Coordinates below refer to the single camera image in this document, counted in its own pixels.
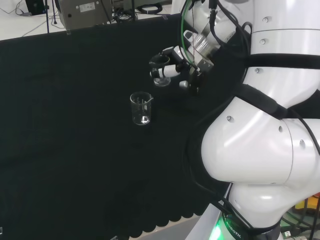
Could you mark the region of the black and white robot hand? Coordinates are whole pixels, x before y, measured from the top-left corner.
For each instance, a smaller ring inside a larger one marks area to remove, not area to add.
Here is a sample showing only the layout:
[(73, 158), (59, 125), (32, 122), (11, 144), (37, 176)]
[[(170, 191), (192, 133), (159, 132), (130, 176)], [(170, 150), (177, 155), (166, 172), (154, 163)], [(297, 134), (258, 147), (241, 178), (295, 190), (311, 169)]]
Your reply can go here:
[(196, 96), (213, 68), (211, 55), (217, 48), (203, 34), (185, 30), (182, 46), (165, 48), (149, 60), (150, 76), (157, 87), (167, 87), (181, 77), (179, 87)]

